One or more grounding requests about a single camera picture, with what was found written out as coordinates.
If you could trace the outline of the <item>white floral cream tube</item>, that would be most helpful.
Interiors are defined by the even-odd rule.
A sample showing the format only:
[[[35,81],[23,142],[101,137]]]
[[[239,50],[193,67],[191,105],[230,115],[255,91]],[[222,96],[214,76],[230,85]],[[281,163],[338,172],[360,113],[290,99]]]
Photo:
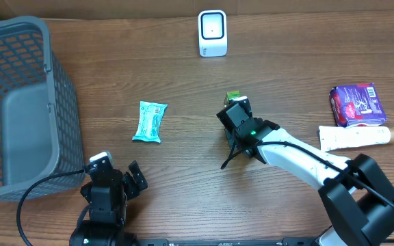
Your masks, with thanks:
[[[319,127],[322,151],[394,144],[394,128],[387,126]]]

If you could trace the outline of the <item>grey plastic mesh basket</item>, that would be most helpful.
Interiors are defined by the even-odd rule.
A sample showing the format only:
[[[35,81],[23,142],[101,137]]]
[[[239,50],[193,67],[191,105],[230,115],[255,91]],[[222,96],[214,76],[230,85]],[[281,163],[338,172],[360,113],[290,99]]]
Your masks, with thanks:
[[[75,86],[33,16],[0,21],[0,201],[78,187],[84,179]]]

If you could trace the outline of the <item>green yellow juice carton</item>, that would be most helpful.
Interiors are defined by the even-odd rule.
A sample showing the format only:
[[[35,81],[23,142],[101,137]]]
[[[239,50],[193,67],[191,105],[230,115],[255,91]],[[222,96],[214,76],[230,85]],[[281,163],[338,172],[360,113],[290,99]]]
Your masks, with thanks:
[[[227,107],[232,100],[241,97],[241,92],[239,90],[227,92],[224,98],[224,106]]]

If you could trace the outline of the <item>white barcode scanner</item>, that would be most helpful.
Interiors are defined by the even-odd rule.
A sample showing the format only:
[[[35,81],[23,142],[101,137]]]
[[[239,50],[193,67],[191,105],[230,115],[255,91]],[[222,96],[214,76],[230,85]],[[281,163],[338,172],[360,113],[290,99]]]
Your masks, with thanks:
[[[198,15],[198,45],[201,57],[222,57],[227,54],[226,14],[222,10],[205,10]]]

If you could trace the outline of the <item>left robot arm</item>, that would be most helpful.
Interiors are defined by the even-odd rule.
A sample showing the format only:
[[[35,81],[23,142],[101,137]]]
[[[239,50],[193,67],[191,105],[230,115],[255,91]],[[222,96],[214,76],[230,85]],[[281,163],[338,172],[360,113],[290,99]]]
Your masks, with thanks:
[[[125,173],[105,159],[86,165],[85,170],[91,181],[82,186],[81,194],[88,205],[79,216],[69,245],[138,245],[137,236],[124,231],[127,201],[148,188],[137,161]]]

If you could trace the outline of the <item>purple red tissue pack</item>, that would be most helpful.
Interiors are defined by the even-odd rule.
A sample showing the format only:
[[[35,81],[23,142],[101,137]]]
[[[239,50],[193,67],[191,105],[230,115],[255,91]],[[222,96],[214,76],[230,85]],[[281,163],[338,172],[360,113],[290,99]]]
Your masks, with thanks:
[[[337,126],[380,126],[388,120],[373,83],[335,86],[329,99]]]

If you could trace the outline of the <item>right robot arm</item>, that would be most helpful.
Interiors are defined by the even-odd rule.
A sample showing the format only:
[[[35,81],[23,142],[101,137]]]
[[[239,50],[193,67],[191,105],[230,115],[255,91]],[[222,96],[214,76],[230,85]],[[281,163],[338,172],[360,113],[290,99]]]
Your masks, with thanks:
[[[331,226],[314,245],[394,243],[394,186],[370,156],[349,159],[308,145],[276,123],[254,117],[245,96],[228,101],[217,117],[231,146],[227,161],[245,153],[318,192]]]

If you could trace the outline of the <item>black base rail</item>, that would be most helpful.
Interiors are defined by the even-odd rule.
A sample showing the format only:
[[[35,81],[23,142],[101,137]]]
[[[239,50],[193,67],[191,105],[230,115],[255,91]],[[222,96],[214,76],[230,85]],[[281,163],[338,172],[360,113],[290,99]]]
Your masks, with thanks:
[[[164,238],[139,239],[140,246],[318,246],[314,237],[287,237],[280,240],[169,241]]]

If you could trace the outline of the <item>light green wipes pack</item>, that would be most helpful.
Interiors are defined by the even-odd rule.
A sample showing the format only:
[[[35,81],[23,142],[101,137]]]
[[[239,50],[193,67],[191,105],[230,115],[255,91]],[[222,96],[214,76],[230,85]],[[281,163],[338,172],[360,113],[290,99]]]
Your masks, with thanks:
[[[139,122],[133,141],[161,143],[159,129],[167,104],[140,102]]]

